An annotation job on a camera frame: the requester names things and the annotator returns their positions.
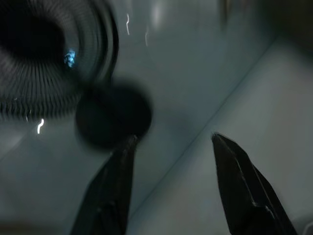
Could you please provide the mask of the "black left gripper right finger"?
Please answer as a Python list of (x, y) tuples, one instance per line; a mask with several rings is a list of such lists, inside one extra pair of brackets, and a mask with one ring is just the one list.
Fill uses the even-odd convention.
[(298, 235), (273, 187), (248, 154), (220, 133), (214, 133), (211, 140), (231, 235)]

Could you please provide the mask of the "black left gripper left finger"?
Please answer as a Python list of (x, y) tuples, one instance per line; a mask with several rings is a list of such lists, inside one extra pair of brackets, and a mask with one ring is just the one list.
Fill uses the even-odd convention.
[(70, 235), (125, 235), (137, 136), (124, 140), (89, 184)]

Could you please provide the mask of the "black standing fan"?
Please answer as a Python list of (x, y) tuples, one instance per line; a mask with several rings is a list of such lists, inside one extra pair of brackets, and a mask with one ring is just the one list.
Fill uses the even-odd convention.
[(0, 114), (74, 114), (79, 136), (104, 149), (140, 140), (152, 108), (139, 88), (113, 83), (118, 51), (108, 0), (0, 0)]

